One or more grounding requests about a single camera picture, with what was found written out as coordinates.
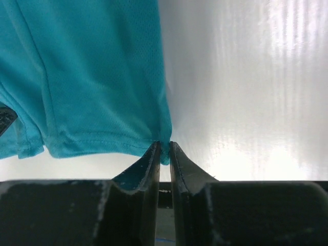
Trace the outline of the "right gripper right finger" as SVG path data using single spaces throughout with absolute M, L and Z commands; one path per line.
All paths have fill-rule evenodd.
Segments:
M 327 245 L 327 183 L 219 181 L 170 143 L 177 245 Z

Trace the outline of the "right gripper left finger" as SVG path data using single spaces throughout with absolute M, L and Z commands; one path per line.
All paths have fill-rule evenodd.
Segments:
M 1 183 L 1 245 L 154 245 L 160 143 L 112 179 Z

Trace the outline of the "teal t-shirt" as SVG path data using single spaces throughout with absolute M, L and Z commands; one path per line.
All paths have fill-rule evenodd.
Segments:
M 1 158 L 142 156 L 169 163 L 158 1 L 1 1 Z

